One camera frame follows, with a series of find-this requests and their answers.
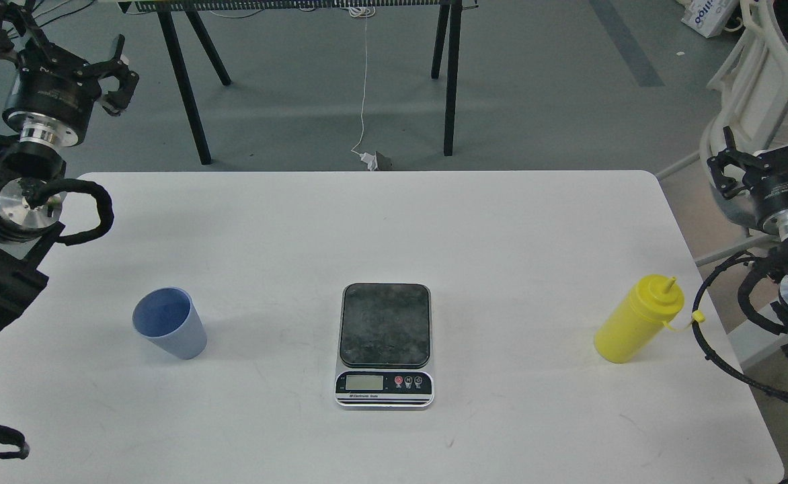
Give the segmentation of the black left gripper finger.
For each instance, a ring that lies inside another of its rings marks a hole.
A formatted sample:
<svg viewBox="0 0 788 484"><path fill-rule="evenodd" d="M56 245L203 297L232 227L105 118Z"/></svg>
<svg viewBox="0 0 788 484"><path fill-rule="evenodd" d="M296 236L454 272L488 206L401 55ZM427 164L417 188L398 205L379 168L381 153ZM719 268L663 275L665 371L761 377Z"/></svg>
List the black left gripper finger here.
<svg viewBox="0 0 788 484"><path fill-rule="evenodd" d="M132 71L122 55L126 46L126 36L117 36L112 41L109 59L89 65L89 76L129 76Z"/></svg>
<svg viewBox="0 0 788 484"><path fill-rule="evenodd" d="M120 116L132 101L140 77L136 71L130 70L128 67L118 69L111 76L118 81L117 89L103 93L101 105L109 116Z"/></svg>

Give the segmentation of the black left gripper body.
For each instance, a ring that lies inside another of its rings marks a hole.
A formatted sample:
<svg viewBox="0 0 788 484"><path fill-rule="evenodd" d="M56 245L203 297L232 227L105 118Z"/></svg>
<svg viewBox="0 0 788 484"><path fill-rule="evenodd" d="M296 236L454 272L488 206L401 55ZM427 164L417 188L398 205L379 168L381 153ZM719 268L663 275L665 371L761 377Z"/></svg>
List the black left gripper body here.
<svg viewBox="0 0 788 484"><path fill-rule="evenodd" d="M3 121L21 132L26 120L41 120L56 128L60 146L78 146L86 138L95 102L102 95L104 75L78 76L85 61L72 53L55 56L50 64L34 50L16 54L15 82L3 109Z"/></svg>

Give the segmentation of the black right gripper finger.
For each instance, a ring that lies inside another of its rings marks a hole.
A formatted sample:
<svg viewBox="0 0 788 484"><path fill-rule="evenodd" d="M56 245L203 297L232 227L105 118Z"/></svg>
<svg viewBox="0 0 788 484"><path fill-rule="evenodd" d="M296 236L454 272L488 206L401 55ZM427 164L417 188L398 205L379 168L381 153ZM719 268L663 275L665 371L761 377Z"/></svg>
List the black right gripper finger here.
<svg viewBox="0 0 788 484"><path fill-rule="evenodd" d="M707 167L715 188L725 200L731 200L742 191L751 190L752 184L762 178L762 160L750 153L739 151L736 147L734 132L729 126L723 127L725 148L707 160ZM741 169L740 178L730 177L725 173L729 167Z"/></svg>

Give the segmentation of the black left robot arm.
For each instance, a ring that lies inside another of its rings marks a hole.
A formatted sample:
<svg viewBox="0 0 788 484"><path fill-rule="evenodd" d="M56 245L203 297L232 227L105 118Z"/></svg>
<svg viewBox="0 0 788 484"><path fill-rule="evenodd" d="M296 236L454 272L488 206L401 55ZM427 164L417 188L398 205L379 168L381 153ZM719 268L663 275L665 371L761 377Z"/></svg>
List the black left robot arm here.
<svg viewBox="0 0 788 484"><path fill-rule="evenodd" d="M38 270L54 244L86 244L112 227L108 191L67 178L59 151L84 141L95 105L111 116L128 107L139 82L122 58L90 63L47 40L34 2L0 1L0 59L15 65L0 135L0 331L46 288Z"/></svg>

